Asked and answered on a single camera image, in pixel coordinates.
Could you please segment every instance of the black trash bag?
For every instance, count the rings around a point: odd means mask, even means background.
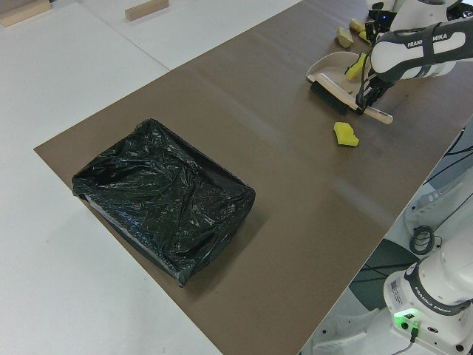
[[[152,119],[72,184],[74,195],[180,286],[222,252],[255,199],[251,187]]]

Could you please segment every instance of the dustpan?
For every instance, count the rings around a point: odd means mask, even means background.
[[[310,67],[306,78],[310,83],[319,82],[333,96],[356,111],[358,105],[355,97],[361,86],[361,76],[348,80],[345,72],[347,68],[358,60],[358,55],[352,52],[335,52],[326,55]],[[365,72],[370,70],[367,61]],[[392,116],[374,107],[368,106],[364,110],[368,115],[384,124],[392,123]]]

